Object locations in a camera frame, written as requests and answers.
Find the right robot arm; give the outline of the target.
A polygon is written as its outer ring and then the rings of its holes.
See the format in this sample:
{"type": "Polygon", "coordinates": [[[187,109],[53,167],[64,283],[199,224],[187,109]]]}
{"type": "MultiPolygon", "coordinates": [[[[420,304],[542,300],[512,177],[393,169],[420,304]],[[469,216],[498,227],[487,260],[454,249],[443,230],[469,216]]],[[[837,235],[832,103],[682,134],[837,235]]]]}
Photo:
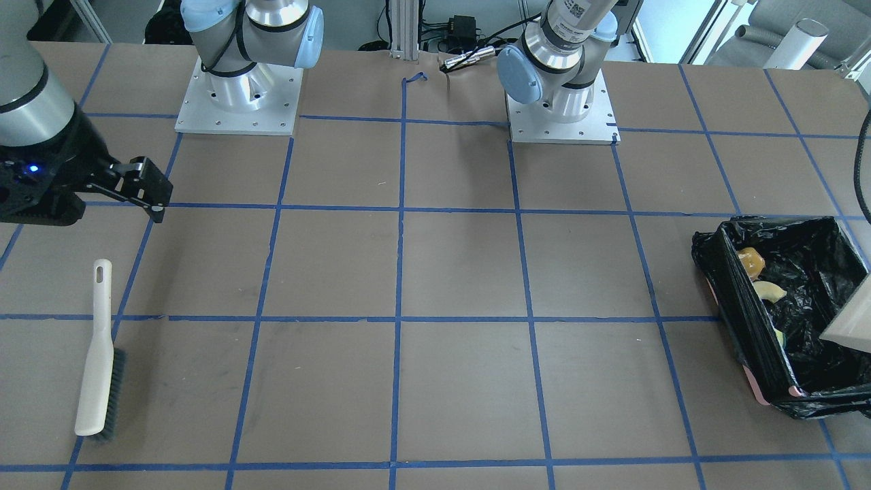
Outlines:
{"type": "MultiPolygon", "coordinates": [[[[41,54],[28,32],[38,1],[2,3],[2,221],[69,226],[80,193],[131,202],[161,223],[172,183],[146,157],[122,163],[41,54]]],[[[184,1],[215,108],[245,112],[271,96],[266,65],[309,69],[323,47],[323,11],[308,1],[184,1]]]]}

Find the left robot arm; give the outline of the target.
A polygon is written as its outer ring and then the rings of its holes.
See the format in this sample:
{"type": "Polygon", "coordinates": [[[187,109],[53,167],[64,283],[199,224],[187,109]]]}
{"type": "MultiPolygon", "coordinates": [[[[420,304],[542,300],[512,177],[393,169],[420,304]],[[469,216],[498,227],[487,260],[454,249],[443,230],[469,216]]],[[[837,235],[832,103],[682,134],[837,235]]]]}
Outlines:
{"type": "Polygon", "coordinates": [[[507,96],[529,105],[560,90],[592,86],[618,37],[614,1],[550,1],[538,20],[497,55],[507,96]]]}

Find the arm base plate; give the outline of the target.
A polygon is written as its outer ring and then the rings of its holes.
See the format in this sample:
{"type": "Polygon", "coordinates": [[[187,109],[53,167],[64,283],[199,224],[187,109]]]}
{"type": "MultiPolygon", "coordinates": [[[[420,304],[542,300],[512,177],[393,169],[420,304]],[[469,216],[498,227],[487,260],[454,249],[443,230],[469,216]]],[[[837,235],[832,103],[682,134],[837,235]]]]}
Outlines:
{"type": "Polygon", "coordinates": [[[304,69],[257,64],[234,78],[202,71],[196,60],[175,130],[216,135],[292,136],[304,69]]]}
{"type": "Polygon", "coordinates": [[[621,142],[606,78],[598,72],[591,86],[559,87],[548,99],[519,103],[505,96],[511,139],[528,144],[612,145],[621,142]]]}

